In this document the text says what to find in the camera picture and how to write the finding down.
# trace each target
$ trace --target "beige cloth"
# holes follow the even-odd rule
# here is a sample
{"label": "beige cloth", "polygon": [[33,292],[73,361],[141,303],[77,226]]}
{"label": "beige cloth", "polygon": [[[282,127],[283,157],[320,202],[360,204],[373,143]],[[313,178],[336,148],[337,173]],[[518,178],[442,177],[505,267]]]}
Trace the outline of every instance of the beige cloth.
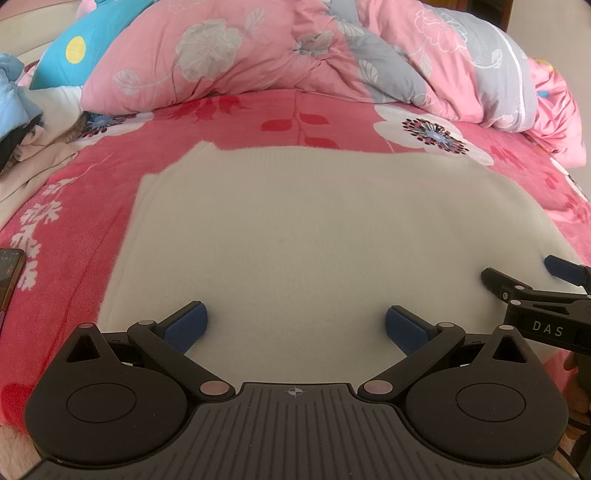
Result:
{"label": "beige cloth", "polygon": [[51,144],[32,157],[18,162],[0,175],[0,229],[23,204],[35,195],[47,179],[77,156],[63,143]]}
{"label": "beige cloth", "polygon": [[20,479],[39,460],[28,436],[12,427],[0,426],[0,474],[6,480]]}
{"label": "beige cloth", "polygon": [[43,110],[43,126],[35,127],[25,136],[0,174],[0,229],[53,173],[76,158],[77,149],[60,140],[67,140],[65,134],[79,124],[82,88],[26,92],[27,98]]}
{"label": "beige cloth", "polygon": [[41,126],[25,136],[15,149],[18,161],[26,160],[67,132],[82,116],[82,87],[25,90],[27,98],[43,111]]}
{"label": "beige cloth", "polygon": [[188,355],[237,389],[356,388],[403,357],[389,306],[489,333],[505,305],[486,267],[579,291],[547,274],[549,254],[579,261],[535,200],[467,157],[201,143],[142,186],[98,325],[201,300],[209,327]]}

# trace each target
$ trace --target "gray floral pattern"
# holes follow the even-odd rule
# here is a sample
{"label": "gray floral pattern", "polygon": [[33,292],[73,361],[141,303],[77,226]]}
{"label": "gray floral pattern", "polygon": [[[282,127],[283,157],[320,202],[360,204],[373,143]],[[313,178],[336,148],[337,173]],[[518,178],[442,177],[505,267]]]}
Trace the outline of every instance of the gray floral pattern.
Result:
{"label": "gray floral pattern", "polygon": [[335,35],[328,30],[321,33],[307,33],[299,37],[295,42],[294,51],[301,55],[316,57],[328,53]]}
{"label": "gray floral pattern", "polygon": [[241,43],[238,29],[226,28],[223,18],[192,25],[176,48],[183,77],[188,82],[215,80],[233,65]]}

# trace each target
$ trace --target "phone screen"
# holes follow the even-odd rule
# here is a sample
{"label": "phone screen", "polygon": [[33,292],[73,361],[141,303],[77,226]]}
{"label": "phone screen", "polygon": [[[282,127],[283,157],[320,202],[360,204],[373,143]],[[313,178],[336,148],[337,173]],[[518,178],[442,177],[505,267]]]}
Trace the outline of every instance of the phone screen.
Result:
{"label": "phone screen", "polygon": [[24,264],[24,251],[15,248],[0,249],[0,330]]}

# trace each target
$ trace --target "white flower pattern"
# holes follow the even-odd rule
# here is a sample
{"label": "white flower pattern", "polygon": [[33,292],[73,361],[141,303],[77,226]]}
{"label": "white flower pattern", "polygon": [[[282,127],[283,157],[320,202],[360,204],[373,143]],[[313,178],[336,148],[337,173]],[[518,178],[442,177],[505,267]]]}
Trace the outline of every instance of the white flower pattern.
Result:
{"label": "white flower pattern", "polygon": [[358,25],[347,22],[346,20],[337,20],[336,22],[339,26],[339,31],[345,37],[363,37],[365,35],[365,30]]}
{"label": "white flower pattern", "polygon": [[74,179],[62,179],[57,183],[51,183],[47,187],[45,187],[45,190],[41,192],[41,195],[44,197],[47,197],[48,195],[54,195],[57,192],[59,192],[63,187],[65,187],[69,183],[72,183],[73,181]]}
{"label": "white flower pattern", "polygon": [[432,111],[434,114],[443,112],[443,106],[441,105],[441,102],[428,93],[419,93],[414,95],[410,99],[409,103],[412,103],[413,105],[416,105],[417,107],[424,110]]}
{"label": "white flower pattern", "polygon": [[265,9],[263,7],[255,8],[250,12],[244,23],[244,36],[252,36],[265,21]]}
{"label": "white flower pattern", "polygon": [[375,105],[375,111],[384,121],[375,123],[374,130],[392,143],[446,157],[465,155],[481,165],[494,165],[487,152],[466,140],[457,127],[443,118],[411,113],[394,105]]}
{"label": "white flower pattern", "polygon": [[499,118],[491,118],[480,124],[482,127],[494,127],[502,132],[515,131],[515,115],[502,115]]}
{"label": "white flower pattern", "polygon": [[425,35],[427,41],[437,46],[443,53],[451,53],[456,50],[467,50],[464,41],[465,35],[461,25],[445,14],[452,22],[448,24],[442,15],[427,8],[419,10],[414,19],[417,31]]}
{"label": "white flower pattern", "polygon": [[311,57],[324,55],[328,53],[334,37],[335,35],[329,30],[324,30],[318,34],[307,33],[298,37],[295,42],[294,51]]}
{"label": "white flower pattern", "polygon": [[55,222],[61,210],[61,203],[51,200],[44,205],[36,203],[21,215],[21,230],[13,235],[11,240],[11,248],[21,248],[27,254],[27,264],[17,283],[21,290],[31,290],[37,281],[36,258],[41,251],[41,244],[33,238],[35,228],[40,223]]}
{"label": "white flower pattern", "polygon": [[359,61],[359,78],[368,85],[376,85],[379,79],[378,69],[367,60]]}
{"label": "white flower pattern", "polygon": [[178,14],[193,5],[202,4],[204,1],[206,0],[168,0],[168,11]]}
{"label": "white flower pattern", "polygon": [[237,28],[226,28],[223,18],[192,25],[177,44],[177,63],[188,82],[215,80],[227,72],[236,60],[242,44]]}
{"label": "white flower pattern", "polygon": [[460,38],[462,39],[464,44],[468,43],[468,32],[466,31],[466,27],[464,27],[460,22],[458,22],[448,13],[440,12],[439,16],[447,25],[452,27],[458,35],[460,35]]}

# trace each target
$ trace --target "pink floral comforter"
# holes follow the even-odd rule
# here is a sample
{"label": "pink floral comforter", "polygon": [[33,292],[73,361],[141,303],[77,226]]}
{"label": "pink floral comforter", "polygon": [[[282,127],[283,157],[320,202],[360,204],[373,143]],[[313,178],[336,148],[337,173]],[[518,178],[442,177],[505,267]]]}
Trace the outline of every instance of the pink floral comforter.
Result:
{"label": "pink floral comforter", "polygon": [[[519,183],[591,262],[589,201],[521,134],[451,124],[400,104],[352,103],[296,90],[207,98],[126,118],[95,115],[78,140],[86,145],[79,156],[0,232],[0,245],[23,248],[28,257],[0,336],[0,424],[25,430],[24,406],[45,367],[77,324],[96,321],[142,177],[201,140],[223,149],[427,151],[449,161],[468,155]],[[553,372],[562,381],[564,371]]]}
{"label": "pink floral comforter", "polygon": [[586,162],[564,79],[465,12],[418,0],[134,5],[99,2],[49,47],[31,88],[82,86],[83,108],[110,115],[268,88],[400,101],[452,121],[527,132],[566,168]]}

